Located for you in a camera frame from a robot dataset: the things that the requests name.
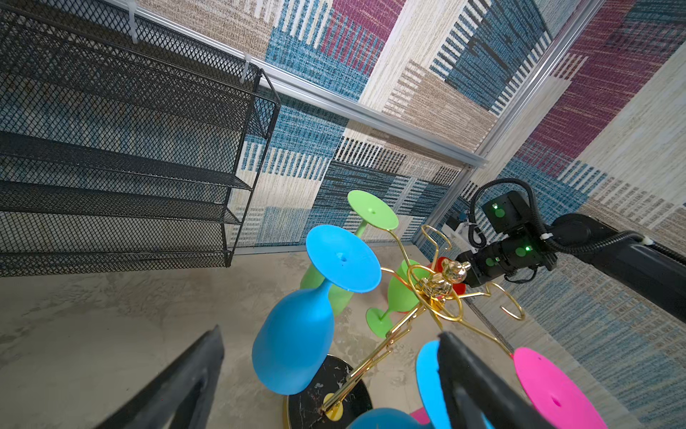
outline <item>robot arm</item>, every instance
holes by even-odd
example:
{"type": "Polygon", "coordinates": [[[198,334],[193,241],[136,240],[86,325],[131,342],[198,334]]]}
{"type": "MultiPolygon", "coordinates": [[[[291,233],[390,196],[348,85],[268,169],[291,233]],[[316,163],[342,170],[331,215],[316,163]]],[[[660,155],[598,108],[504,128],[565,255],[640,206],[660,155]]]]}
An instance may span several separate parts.
{"type": "MultiPolygon", "coordinates": [[[[512,183],[509,180],[499,179],[498,183],[512,183]]],[[[475,192],[475,198],[479,196],[480,193],[475,192]]],[[[472,250],[457,258],[472,265],[465,281],[470,287],[483,285],[501,275],[509,280],[521,268],[531,268],[533,276],[541,267],[553,270],[556,253],[562,251],[596,267],[686,322],[686,259],[666,246],[633,231],[619,232],[579,213],[555,219],[552,225],[545,225],[547,233],[542,235],[540,226],[536,225],[537,209],[532,210],[517,191],[488,201],[482,209],[495,232],[508,237],[486,244],[478,228],[470,226],[468,240],[472,250]],[[482,238],[481,242],[474,240],[474,232],[482,238]]],[[[533,276],[515,282],[525,283],[533,276]]]]}

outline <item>white cable tie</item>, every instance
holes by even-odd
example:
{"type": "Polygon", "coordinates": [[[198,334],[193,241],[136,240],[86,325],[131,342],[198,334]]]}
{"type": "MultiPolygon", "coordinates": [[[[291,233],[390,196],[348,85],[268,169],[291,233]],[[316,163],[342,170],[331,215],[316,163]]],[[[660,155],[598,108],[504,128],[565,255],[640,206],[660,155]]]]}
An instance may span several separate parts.
{"type": "Polygon", "coordinates": [[[250,54],[246,54],[246,63],[243,65],[243,71],[241,72],[241,80],[240,82],[243,83],[246,81],[246,77],[248,77],[248,66],[250,66],[250,61],[252,60],[252,56],[250,54]]]}
{"type": "Polygon", "coordinates": [[[129,8],[129,35],[131,35],[131,40],[133,43],[138,43],[138,24],[136,24],[136,9],[138,5],[136,0],[128,0],[126,2],[129,8]]]}

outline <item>wire mesh rack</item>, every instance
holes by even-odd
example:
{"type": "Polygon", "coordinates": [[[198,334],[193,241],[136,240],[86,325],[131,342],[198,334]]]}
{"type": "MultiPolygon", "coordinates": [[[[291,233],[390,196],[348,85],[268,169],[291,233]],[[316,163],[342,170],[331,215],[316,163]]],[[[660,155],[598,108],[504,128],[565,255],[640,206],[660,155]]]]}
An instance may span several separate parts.
{"type": "Polygon", "coordinates": [[[0,0],[0,276],[230,266],[228,202],[248,213],[281,102],[258,67],[134,21],[0,0]]]}

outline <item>striped carpet pattern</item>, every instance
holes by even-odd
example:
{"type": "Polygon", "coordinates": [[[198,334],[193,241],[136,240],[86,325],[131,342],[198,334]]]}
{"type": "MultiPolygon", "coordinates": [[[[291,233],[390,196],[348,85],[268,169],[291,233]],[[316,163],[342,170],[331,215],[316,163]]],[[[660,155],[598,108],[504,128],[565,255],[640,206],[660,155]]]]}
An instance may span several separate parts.
{"type": "MultiPolygon", "coordinates": [[[[684,40],[683,1],[607,0],[442,222],[484,183],[517,177],[548,223],[584,213],[686,254],[684,40]]],[[[491,188],[482,202],[510,189],[491,188]]],[[[503,237],[482,213],[477,223],[489,240],[503,237]]],[[[526,322],[499,309],[506,298],[472,304],[513,347],[553,358],[609,427],[684,427],[684,323],[568,255],[531,283],[502,285],[526,322]]]]}

